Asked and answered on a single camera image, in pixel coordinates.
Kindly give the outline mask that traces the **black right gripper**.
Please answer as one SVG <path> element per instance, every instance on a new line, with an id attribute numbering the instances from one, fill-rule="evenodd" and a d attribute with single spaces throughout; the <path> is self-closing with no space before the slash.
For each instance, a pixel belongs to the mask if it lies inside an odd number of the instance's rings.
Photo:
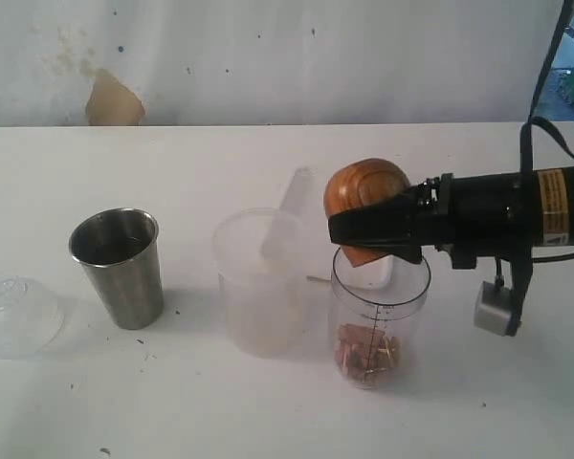
<path id="1" fill-rule="evenodd" d="M 387 256 L 421 264 L 421 246 L 434 246 L 449 255 L 455 269 L 473 269 L 479 257 L 508 260 L 539 244 L 539 180 L 533 172 L 446 174 L 431 208 L 416 213 L 413 189 L 407 188 L 330 216 L 328 230 L 350 264 Z"/>

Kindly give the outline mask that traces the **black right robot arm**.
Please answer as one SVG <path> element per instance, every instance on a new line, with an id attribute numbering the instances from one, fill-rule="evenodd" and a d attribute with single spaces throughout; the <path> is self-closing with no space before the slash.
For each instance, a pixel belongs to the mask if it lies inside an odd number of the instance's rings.
<path id="1" fill-rule="evenodd" d="M 457 270 L 480 257 L 506 261 L 535 247 L 574 246 L 574 166 L 466 178 L 428 179 L 378 204 L 330 217 L 329 236 L 347 247 L 417 263 L 446 252 Z"/>

